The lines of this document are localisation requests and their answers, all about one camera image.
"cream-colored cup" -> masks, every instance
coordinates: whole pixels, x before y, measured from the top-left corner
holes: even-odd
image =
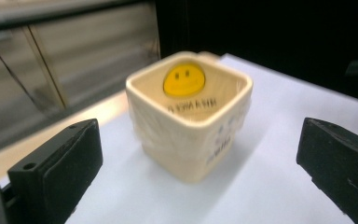
[[[194,183],[227,153],[249,109],[253,81],[210,54],[179,52],[127,79],[134,131],[144,151]]]

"smiley face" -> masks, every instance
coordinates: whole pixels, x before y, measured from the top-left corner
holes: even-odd
[[[205,74],[195,63],[180,63],[164,79],[164,92],[170,96],[188,96],[205,86]]]

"white tabletop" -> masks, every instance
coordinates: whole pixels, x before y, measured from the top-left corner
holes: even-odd
[[[67,223],[352,223],[296,164],[305,117],[358,134],[358,100],[226,55],[254,80],[232,149],[199,184],[142,151],[128,113],[101,127],[103,167]]]

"dark background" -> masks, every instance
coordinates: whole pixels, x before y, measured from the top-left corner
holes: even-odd
[[[358,98],[358,1],[157,0],[161,56],[234,54]]]

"square cup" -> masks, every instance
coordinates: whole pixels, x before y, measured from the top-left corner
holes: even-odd
[[[251,102],[253,81],[215,58],[179,52],[126,83],[144,151],[188,183],[200,181],[226,155]]]

